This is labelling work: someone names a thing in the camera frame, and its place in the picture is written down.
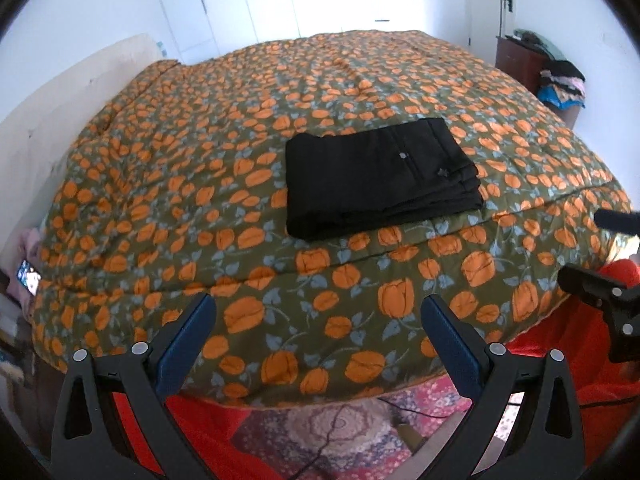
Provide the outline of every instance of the wooden headboard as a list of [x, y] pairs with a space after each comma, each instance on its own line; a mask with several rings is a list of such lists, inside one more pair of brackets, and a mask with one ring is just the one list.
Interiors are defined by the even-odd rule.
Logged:
[[141, 70], [162, 59], [146, 34], [108, 46], [26, 98], [0, 124], [0, 269], [17, 268], [20, 231], [47, 215], [82, 128]]

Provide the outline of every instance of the phone screen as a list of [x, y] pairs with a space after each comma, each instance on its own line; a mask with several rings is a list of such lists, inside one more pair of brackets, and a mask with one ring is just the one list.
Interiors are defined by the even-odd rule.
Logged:
[[40, 283], [40, 274], [27, 260], [23, 260], [20, 264], [17, 277], [20, 283], [35, 296], [38, 290], [38, 284]]

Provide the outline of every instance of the pile of clothes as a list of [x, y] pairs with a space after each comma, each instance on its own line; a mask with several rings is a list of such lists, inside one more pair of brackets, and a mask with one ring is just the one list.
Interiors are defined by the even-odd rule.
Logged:
[[540, 73], [538, 99], [551, 103], [560, 110], [572, 106], [584, 108], [585, 78], [573, 63], [566, 60], [549, 60]]
[[286, 145], [287, 231], [325, 240], [480, 209], [478, 168], [442, 118]]

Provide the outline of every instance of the bed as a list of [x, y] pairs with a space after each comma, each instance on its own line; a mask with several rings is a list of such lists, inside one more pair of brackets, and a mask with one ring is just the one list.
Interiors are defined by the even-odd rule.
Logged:
[[[443, 117], [485, 206], [309, 244], [286, 232], [284, 147]], [[561, 304], [558, 268], [597, 268], [631, 240], [606, 165], [532, 94], [421, 32], [277, 41], [195, 66], [160, 60], [95, 115], [47, 216], [34, 346], [65, 370], [80, 347], [150, 340], [200, 291], [216, 326], [184, 388], [234, 406], [376, 396], [444, 373], [420, 327], [440, 294], [488, 342]]]

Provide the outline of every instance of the folded black pants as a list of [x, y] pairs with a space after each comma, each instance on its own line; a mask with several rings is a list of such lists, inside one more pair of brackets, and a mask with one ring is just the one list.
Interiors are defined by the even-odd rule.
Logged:
[[443, 119], [286, 145], [287, 231], [322, 240], [482, 207], [478, 170]]

